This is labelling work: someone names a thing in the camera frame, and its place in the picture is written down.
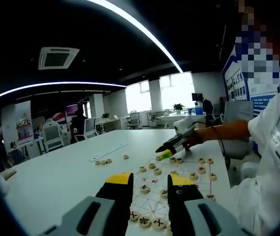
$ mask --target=ceiling air conditioner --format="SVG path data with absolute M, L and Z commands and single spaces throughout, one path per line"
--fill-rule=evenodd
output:
M 79 51 L 80 50 L 76 48 L 41 48 L 38 62 L 38 70 L 68 69 Z

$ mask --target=white table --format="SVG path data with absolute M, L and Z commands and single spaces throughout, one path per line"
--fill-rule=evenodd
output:
M 60 225 L 63 214 L 87 196 L 95 196 L 107 177 L 130 171 L 156 156 L 155 150 L 175 135 L 174 130 L 115 130 L 49 152 L 14 167 L 17 173 L 8 180 L 10 190 L 5 200 L 29 235 L 36 235 L 50 226 Z M 120 144 L 125 147 L 109 154 L 110 165 L 95 166 L 89 159 L 104 149 Z M 212 172 L 218 179 L 212 183 L 217 202 L 225 208 L 229 203 L 229 180 L 224 158 L 217 141 L 208 141 L 191 148 L 193 158 L 212 158 Z M 123 160 L 123 155 L 130 158 Z M 184 155 L 185 151 L 175 156 Z M 142 236 L 137 224 L 129 223 L 127 236 Z M 153 229 L 146 236 L 166 235 Z
M 164 120 L 165 121 L 164 129 L 167 129 L 167 128 L 173 128 L 173 124 L 175 121 L 184 119 L 187 116 L 190 116 L 193 121 L 199 120 L 205 122 L 205 115 L 194 115 L 194 114 L 189 115 L 189 114 L 171 113 L 169 114 L 169 116 L 161 116 L 161 117 L 157 117 L 157 119 Z
M 127 124 L 126 124 L 126 118 L 125 117 L 121 117 L 121 118 L 117 118 L 117 119 L 111 119 L 111 120 L 98 121 L 98 122 L 96 122 L 96 125 L 100 125 L 101 129 L 103 131 L 105 131 L 104 124 L 107 124 L 107 123 L 112 123 L 114 125 L 114 129 L 127 129 Z

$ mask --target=computer monitor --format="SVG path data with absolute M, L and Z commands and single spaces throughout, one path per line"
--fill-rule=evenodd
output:
M 193 93 L 192 100 L 196 102 L 201 102 L 203 100 L 203 95 L 201 93 Z

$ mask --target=window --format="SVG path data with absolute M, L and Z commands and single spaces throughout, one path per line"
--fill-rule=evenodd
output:
M 191 72 L 160 77 L 159 84 L 163 109 L 173 109 L 175 103 L 186 108 L 195 107 L 191 95 L 194 93 Z
M 90 102 L 87 102 L 86 106 L 87 106 L 87 116 L 86 116 L 85 106 L 83 106 L 83 108 L 84 108 L 84 113 L 83 113 L 83 115 L 84 115 L 86 118 L 92 118 Z
M 148 111 L 152 107 L 148 80 L 127 86 L 125 96 L 128 113 Z

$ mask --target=white chair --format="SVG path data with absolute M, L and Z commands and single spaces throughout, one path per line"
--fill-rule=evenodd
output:
M 249 121 L 253 118 L 253 103 L 249 101 L 230 101 L 225 103 L 225 115 L 223 124 L 238 120 Z M 220 148 L 225 154 L 226 166 L 229 168 L 230 159 L 242 160 L 252 150 L 251 139 L 223 140 L 219 142 Z
M 51 118 L 42 126 L 42 136 L 47 152 L 64 147 L 60 125 Z
M 96 118 L 86 119 L 84 123 L 84 134 L 74 135 L 74 138 L 79 142 L 78 137 L 83 137 L 84 139 L 92 138 L 97 136 L 96 131 Z
M 130 120 L 128 121 L 129 128 L 138 128 L 141 129 L 141 120 L 140 120 L 140 113 L 139 112 L 131 112 L 130 113 Z

